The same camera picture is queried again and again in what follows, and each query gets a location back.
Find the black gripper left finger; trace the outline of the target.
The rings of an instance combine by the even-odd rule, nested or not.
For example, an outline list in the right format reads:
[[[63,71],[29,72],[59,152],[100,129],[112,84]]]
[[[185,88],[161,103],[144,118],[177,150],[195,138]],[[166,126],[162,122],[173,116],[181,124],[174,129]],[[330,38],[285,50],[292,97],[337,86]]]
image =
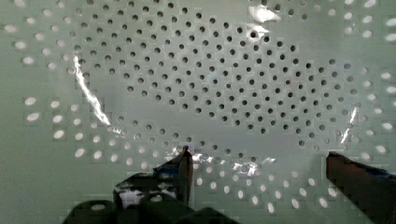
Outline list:
[[[165,194],[183,203],[189,203],[193,174],[192,155],[184,146],[172,160],[154,167],[151,173],[137,173],[113,189],[117,208],[126,209],[140,204],[144,198]]]

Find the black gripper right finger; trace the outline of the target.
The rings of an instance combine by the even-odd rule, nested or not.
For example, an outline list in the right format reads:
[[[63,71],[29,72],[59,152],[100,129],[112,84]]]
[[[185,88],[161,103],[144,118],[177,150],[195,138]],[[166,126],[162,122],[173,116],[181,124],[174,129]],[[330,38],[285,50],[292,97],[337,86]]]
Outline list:
[[[374,224],[395,224],[395,175],[331,151],[326,177]]]

